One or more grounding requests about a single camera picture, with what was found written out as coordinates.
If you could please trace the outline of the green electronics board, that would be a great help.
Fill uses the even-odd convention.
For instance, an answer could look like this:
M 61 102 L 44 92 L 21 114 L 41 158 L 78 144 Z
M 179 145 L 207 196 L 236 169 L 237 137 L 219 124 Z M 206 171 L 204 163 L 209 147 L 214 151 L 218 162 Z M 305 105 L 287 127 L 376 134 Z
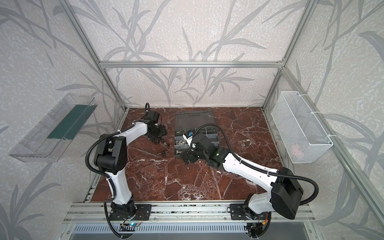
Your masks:
M 120 232 L 135 232 L 139 229 L 141 223 L 124 223 L 120 224 L 119 231 Z

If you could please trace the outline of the clear plastic wall bin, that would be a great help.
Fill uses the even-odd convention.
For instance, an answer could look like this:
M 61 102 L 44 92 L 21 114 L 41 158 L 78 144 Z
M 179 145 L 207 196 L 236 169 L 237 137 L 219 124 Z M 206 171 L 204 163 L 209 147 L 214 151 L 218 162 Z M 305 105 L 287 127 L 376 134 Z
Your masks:
M 95 98 L 67 94 L 10 152 L 24 163 L 55 163 L 97 108 Z

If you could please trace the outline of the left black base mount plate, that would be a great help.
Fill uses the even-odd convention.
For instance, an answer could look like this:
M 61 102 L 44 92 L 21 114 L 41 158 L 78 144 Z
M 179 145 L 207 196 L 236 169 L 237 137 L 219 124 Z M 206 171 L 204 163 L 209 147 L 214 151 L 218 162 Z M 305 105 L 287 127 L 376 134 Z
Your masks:
M 138 204 L 129 207 L 128 211 L 125 207 L 116 207 L 109 214 L 111 221 L 148 221 L 152 210 L 151 204 Z

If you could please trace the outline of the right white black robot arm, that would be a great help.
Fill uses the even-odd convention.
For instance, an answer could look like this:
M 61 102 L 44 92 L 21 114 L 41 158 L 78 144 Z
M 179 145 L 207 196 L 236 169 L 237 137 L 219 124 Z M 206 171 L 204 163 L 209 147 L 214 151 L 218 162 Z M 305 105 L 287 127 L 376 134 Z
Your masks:
M 299 206 L 312 202 L 319 194 L 319 186 L 312 179 L 296 176 L 287 168 L 267 168 L 240 157 L 229 148 L 215 146 L 204 134 L 183 134 L 189 148 L 180 156 L 186 164 L 205 161 L 215 169 L 239 175 L 265 190 L 250 194 L 243 204 L 249 219 L 275 211 L 286 219 L 296 217 Z

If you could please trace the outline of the grey plastic compartment organizer box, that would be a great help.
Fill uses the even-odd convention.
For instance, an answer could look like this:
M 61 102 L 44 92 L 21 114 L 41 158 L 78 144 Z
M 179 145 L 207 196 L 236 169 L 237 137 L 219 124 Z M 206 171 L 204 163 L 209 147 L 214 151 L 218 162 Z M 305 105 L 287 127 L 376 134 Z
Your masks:
M 203 133 L 216 147 L 218 147 L 220 145 L 220 140 L 216 127 L 207 126 L 197 131 L 204 124 L 214 123 L 215 116 L 213 110 L 177 113 L 175 115 L 175 139 L 183 139 L 183 134 L 185 132 L 193 131 L 194 135 L 197 132 Z M 180 158 L 180 153 L 186 151 L 187 149 L 175 149 L 174 144 L 175 157 Z

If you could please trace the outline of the aluminium front rail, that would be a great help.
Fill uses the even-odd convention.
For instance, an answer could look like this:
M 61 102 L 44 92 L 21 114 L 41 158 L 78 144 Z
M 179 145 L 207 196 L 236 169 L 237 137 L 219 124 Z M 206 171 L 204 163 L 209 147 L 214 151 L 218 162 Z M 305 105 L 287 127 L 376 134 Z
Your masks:
M 155 223 L 230 223 L 238 217 L 231 204 L 243 201 L 153 201 L 138 202 L 139 205 L 151 205 L 149 210 L 138 207 L 137 216 L 148 216 L 143 224 Z M 63 223 L 106 223 L 102 203 L 72 204 Z

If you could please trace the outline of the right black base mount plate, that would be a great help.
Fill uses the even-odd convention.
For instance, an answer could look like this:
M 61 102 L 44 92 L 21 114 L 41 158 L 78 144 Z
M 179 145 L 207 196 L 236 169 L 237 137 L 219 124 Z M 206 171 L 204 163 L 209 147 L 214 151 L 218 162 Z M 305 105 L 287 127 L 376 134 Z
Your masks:
M 246 207 L 243 204 L 230 204 L 227 208 L 227 212 L 231 215 L 231 220 L 266 220 L 270 212 L 263 212 L 261 214 L 256 214 L 249 207 Z

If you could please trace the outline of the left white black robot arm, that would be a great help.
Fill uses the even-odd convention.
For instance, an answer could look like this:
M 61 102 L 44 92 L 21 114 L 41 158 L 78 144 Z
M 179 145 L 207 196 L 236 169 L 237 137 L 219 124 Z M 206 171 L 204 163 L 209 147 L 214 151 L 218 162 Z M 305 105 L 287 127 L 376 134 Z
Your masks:
M 106 178 L 112 197 L 111 208 L 115 213 L 132 216 L 137 209 L 125 174 L 128 162 L 128 145 L 141 136 L 158 144 L 167 134 L 165 126 L 158 123 L 160 113 L 146 110 L 145 115 L 130 126 L 112 134 L 103 134 L 87 150 L 85 164 L 96 174 Z

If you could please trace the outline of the silver screws inside organizer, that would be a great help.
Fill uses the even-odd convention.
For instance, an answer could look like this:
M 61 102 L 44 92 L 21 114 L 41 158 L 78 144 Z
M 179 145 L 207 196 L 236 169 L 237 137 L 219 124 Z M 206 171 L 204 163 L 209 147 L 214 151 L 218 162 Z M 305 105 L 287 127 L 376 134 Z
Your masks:
M 187 149 L 188 143 L 184 139 L 175 139 L 175 149 Z

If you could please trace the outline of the aluminium cage frame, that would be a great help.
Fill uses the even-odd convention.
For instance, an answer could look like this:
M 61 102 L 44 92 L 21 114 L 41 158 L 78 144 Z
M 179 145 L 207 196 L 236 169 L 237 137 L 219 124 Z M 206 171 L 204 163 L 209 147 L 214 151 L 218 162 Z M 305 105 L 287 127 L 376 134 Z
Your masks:
M 302 16 L 300 17 L 298 26 L 296 27 L 293 37 L 288 45 L 288 49 L 284 57 L 280 61 L 101 61 L 96 55 L 96 50 L 92 46 L 91 41 L 86 36 L 79 19 L 76 16 L 75 10 L 72 8 L 69 1 L 59 1 L 59 8 L 61 12 L 68 18 L 70 24 L 74 28 L 78 38 L 86 48 L 87 53 L 91 56 L 93 64 L 96 66 L 98 73 L 102 75 L 103 80 L 107 83 L 114 96 L 120 102 L 123 108 L 126 108 L 121 95 L 117 92 L 117 88 L 112 84 L 106 73 L 107 68 L 275 68 L 278 70 L 277 76 L 274 78 L 273 84 L 268 92 L 266 103 L 269 102 L 273 91 L 276 89 L 281 77 L 285 77 L 290 86 L 300 92 L 306 104 L 309 105 L 312 111 L 316 111 L 320 125 L 325 129 L 333 141 L 332 150 L 347 172 L 351 181 L 355 184 L 364 198 L 369 208 L 372 210 L 380 224 L 384 223 L 384 200 L 379 192 L 374 188 L 371 181 L 363 173 L 363 170 L 358 166 L 357 162 L 353 159 L 348 149 L 343 144 L 339 136 L 326 121 L 325 117 L 321 115 L 315 103 L 306 95 L 303 87 L 298 83 L 297 79 L 293 76 L 291 70 L 288 68 L 289 60 L 292 58 L 294 50 L 298 45 L 300 38 L 304 34 L 307 24 L 310 22 L 311 17 L 316 9 L 319 1 L 305 1 L 305 7 Z

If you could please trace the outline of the pile of black nuts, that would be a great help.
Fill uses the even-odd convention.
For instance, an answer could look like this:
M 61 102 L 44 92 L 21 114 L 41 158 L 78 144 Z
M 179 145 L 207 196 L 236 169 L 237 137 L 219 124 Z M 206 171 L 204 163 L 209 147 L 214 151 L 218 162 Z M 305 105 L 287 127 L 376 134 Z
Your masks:
M 162 158 L 166 158 L 170 144 L 168 142 L 166 142 L 163 138 L 155 138 L 153 140 L 153 144 L 159 145 L 160 147 L 162 147 L 161 156 L 162 156 Z

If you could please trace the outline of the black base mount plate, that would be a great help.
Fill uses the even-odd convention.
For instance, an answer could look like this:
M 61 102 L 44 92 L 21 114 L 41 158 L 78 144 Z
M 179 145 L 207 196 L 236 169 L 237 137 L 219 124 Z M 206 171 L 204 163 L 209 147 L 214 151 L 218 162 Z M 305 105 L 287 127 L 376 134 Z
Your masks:
M 125 207 L 116 207 L 109 214 L 111 221 L 148 221 L 152 210 L 151 204 L 138 204 L 129 207 L 128 211 Z
M 270 212 L 263 212 L 261 214 L 256 214 L 249 207 L 246 207 L 243 204 L 230 204 L 227 208 L 227 212 L 231 215 L 231 220 L 266 220 Z

